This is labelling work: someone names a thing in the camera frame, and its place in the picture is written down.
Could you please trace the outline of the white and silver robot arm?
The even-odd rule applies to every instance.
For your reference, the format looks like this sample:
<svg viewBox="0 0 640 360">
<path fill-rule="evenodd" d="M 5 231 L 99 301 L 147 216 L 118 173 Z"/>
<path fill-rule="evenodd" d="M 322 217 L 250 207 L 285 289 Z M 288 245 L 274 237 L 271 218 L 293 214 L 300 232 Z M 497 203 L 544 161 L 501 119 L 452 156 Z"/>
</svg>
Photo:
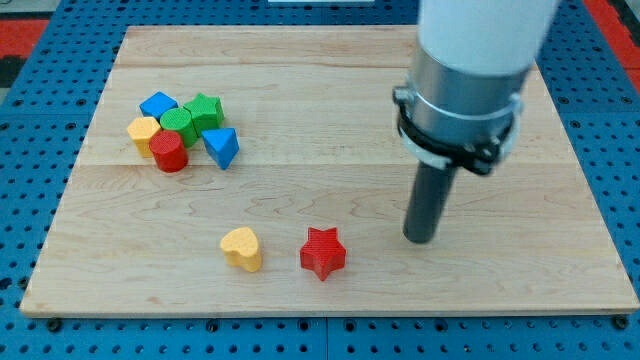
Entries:
<svg viewBox="0 0 640 360">
<path fill-rule="evenodd" d="M 393 91 L 403 145 L 438 170 L 489 174 L 520 130 L 521 89 L 558 0 L 422 0 L 406 83 Z"/>
</svg>

